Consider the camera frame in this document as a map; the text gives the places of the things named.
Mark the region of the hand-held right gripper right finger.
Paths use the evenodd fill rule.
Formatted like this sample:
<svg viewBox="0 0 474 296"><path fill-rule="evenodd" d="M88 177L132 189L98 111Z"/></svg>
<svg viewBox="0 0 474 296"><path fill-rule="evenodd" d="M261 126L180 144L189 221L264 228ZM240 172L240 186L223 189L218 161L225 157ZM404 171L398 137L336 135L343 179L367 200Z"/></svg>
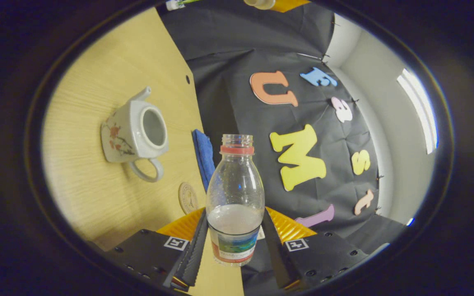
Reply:
<svg viewBox="0 0 474 296"><path fill-rule="evenodd" d="M317 288L369 256L333 232L313 231L269 207L265 207L262 229L282 290Z"/></svg>

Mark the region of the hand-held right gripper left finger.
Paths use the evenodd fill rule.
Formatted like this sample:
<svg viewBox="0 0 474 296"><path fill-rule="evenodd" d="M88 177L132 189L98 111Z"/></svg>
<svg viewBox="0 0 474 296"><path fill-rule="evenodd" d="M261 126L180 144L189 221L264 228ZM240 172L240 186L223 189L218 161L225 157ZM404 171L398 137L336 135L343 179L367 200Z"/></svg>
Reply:
<svg viewBox="0 0 474 296"><path fill-rule="evenodd" d="M195 286L207 237L205 208L157 231L141 229L106 251L114 265L163 288Z"/></svg>

